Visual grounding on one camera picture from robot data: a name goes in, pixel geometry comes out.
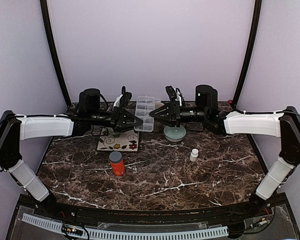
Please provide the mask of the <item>clear plastic pill organizer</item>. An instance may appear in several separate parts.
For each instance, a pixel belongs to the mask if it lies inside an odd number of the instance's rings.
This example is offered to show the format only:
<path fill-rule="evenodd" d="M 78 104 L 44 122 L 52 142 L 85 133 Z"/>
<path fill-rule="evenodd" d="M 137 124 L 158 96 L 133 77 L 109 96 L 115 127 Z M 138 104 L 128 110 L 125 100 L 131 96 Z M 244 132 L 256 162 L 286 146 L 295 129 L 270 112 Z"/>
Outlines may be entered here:
<path fill-rule="evenodd" d="M 154 118 L 149 115 L 155 109 L 153 96 L 138 96 L 136 100 L 135 116 L 143 120 L 142 125 L 134 127 L 136 132 L 152 132 L 154 130 Z"/>

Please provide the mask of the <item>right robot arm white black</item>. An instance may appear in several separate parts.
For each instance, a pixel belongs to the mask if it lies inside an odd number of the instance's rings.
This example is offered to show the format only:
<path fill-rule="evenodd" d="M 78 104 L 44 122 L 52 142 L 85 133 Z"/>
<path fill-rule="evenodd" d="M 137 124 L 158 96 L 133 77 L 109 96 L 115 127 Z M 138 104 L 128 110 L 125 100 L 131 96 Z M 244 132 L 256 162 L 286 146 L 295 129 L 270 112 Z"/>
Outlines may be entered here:
<path fill-rule="evenodd" d="M 264 210 L 264 201 L 300 164 L 300 114 L 296 108 L 288 106 L 284 110 L 268 112 L 221 111 L 218 109 L 217 90 L 203 84 L 196 86 L 195 106 L 189 107 L 184 105 L 178 88 L 166 86 L 165 89 L 169 102 L 151 111 L 150 116 L 166 126 L 199 122 L 215 135 L 265 135 L 281 140 L 278 159 L 256 188 L 256 198 L 245 205 L 245 213 L 256 217 Z"/>

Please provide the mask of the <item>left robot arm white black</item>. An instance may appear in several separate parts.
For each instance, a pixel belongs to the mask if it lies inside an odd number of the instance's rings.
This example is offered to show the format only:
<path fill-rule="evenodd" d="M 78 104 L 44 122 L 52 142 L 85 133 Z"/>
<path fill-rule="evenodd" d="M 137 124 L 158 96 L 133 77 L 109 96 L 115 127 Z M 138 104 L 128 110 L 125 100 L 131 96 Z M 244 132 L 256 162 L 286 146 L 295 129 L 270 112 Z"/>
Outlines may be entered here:
<path fill-rule="evenodd" d="M 133 130 L 143 120 L 126 110 L 132 93 L 122 87 L 112 109 L 101 108 L 105 98 L 97 88 L 79 94 L 74 113 L 54 115 L 21 115 L 6 110 L 0 118 L 0 172 L 8 172 L 14 180 L 41 203 L 41 210 L 50 218 L 57 218 L 60 206 L 53 194 L 25 163 L 20 153 L 20 142 L 46 137 L 77 137 L 93 126 L 110 128 L 115 133 Z"/>

